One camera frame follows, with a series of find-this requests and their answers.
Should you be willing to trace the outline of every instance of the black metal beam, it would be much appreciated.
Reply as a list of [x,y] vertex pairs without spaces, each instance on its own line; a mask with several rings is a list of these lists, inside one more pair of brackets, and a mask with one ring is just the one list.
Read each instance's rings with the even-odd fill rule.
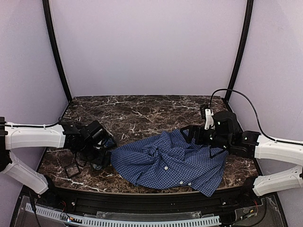
[[[245,44],[246,44],[246,40],[247,40],[247,35],[248,35],[249,27],[250,27],[250,19],[251,19],[253,4],[254,4],[254,0],[247,0],[241,39],[240,39],[240,43],[239,43],[239,48],[238,48],[238,52],[237,52],[235,65],[233,66],[231,79],[230,79],[228,87],[227,87],[228,89],[233,89],[237,76],[238,76],[238,72],[239,72],[239,68],[241,65],[242,56],[244,53],[244,48],[245,48]],[[229,102],[231,95],[232,95],[231,91],[226,92],[225,100],[227,102]]]
[[56,42],[55,32],[53,29],[51,9],[49,7],[49,0],[42,0],[42,3],[43,3],[43,10],[44,10],[44,15],[45,15],[48,36],[49,36],[49,40],[50,40],[51,46],[52,46],[53,57],[56,62],[57,70],[58,70],[60,80],[61,80],[64,92],[65,92],[65,96],[66,96],[68,102],[70,102],[72,100],[71,91],[68,87],[67,80],[66,80],[63,66],[62,66],[62,62],[61,62],[61,58],[59,55],[58,45]]

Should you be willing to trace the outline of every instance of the brown marble surface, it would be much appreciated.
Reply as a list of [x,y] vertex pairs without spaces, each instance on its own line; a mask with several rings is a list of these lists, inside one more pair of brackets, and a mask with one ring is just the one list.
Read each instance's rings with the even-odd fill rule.
[[[172,131],[190,124],[204,124],[199,107],[209,102],[208,96],[95,96],[76,97],[67,109],[63,121],[87,124],[98,120],[113,134],[119,146],[162,131]],[[220,97],[213,99],[214,112],[226,110]],[[136,187],[108,166],[93,170],[89,164],[80,167],[81,174],[68,179],[64,167],[74,162],[66,149],[48,149],[39,172],[52,178],[58,187],[115,193],[191,192],[188,186],[156,190]],[[228,156],[223,180],[218,189],[241,186],[244,180],[257,175],[252,160]]]

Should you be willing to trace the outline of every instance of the white perforated strip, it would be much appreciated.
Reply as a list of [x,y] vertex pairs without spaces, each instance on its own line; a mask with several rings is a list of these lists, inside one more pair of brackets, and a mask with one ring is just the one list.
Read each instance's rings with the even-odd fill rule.
[[[31,205],[26,204],[26,211],[33,212]],[[48,208],[36,206],[37,215],[50,218],[57,221],[68,223],[67,216],[60,211],[50,210]],[[70,222],[73,225],[81,227],[211,227],[221,224],[219,216],[209,218],[198,218],[182,221],[159,221],[159,222],[135,222],[135,221],[115,221],[98,218],[89,218],[78,215],[70,215],[76,222]]]

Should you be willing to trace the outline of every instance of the blue checkered fabric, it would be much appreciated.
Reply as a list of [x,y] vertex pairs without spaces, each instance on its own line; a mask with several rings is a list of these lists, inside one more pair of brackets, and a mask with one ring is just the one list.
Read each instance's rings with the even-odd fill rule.
[[[212,155],[221,149],[211,149]],[[190,186],[210,197],[219,186],[225,151],[210,158],[209,147],[185,142],[179,130],[139,140],[112,151],[116,171],[134,185],[154,189]]]

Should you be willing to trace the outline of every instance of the black frame post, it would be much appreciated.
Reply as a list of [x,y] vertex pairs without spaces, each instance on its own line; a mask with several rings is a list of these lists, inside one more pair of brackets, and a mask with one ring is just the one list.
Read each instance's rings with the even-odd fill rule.
[[[239,72],[239,68],[241,65],[242,56],[244,53],[244,48],[245,48],[245,44],[246,44],[246,40],[247,40],[247,35],[248,35],[249,27],[250,27],[250,19],[251,19],[253,4],[254,4],[254,0],[247,0],[241,39],[240,39],[240,43],[239,43],[239,48],[238,48],[238,52],[237,52],[235,65],[232,70],[231,79],[230,79],[228,87],[227,87],[228,89],[233,89],[237,76],[238,76],[238,72]],[[227,102],[229,102],[231,95],[232,95],[231,91],[226,92],[225,100]]]
[[60,58],[60,54],[59,54],[59,50],[58,50],[58,45],[56,42],[55,32],[53,29],[52,14],[51,14],[50,6],[49,6],[49,0],[42,0],[42,3],[43,3],[43,10],[44,10],[44,15],[45,15],[48,36],[49,36],[49,40],[50,40],[50,43],[52,46],[53,57],[56,62],[57,70],[58,70],[59,77],[60,77],[64,92],[65,92],[65,96],[67,98],[67,101],[71,102],[71,100],[72,100],[71,91],[67,84],[67,80],[66,80],[66,77],[64,74],[64,70],[63,70],[63,66],[62,66],[62,62],[61,62],[61,58]]

